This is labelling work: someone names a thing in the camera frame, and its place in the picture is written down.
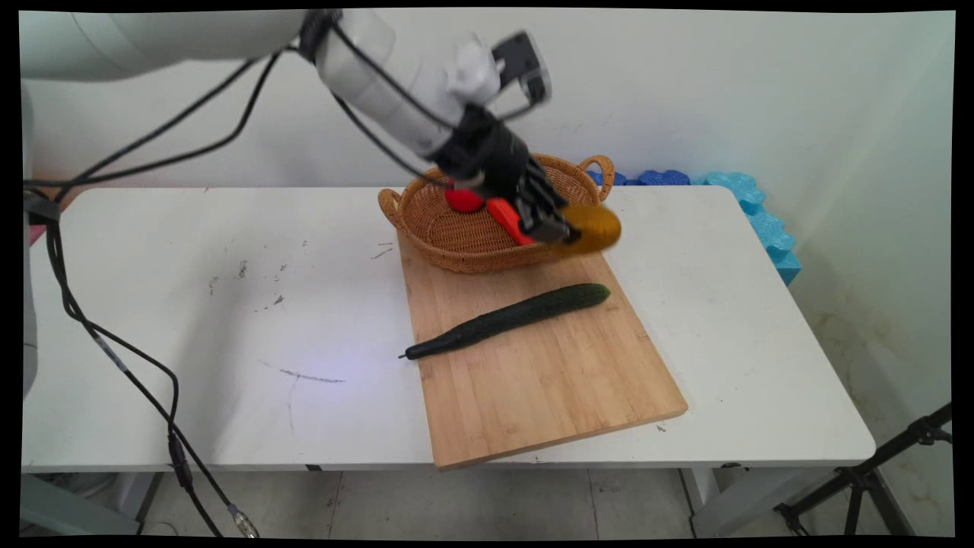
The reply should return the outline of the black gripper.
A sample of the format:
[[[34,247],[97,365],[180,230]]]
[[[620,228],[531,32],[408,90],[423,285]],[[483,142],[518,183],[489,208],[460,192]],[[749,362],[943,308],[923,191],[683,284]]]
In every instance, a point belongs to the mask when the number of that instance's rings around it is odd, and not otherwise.
[[[574,245],[581,232],[563,215],[570,202],[530,158],[528,146],[505,123],[483,107],[466,107],[458,129],[435,153],[435,165],[456,183],[481,177],[474,190],[484,197],[514,200],[521,232],[536,242]]]

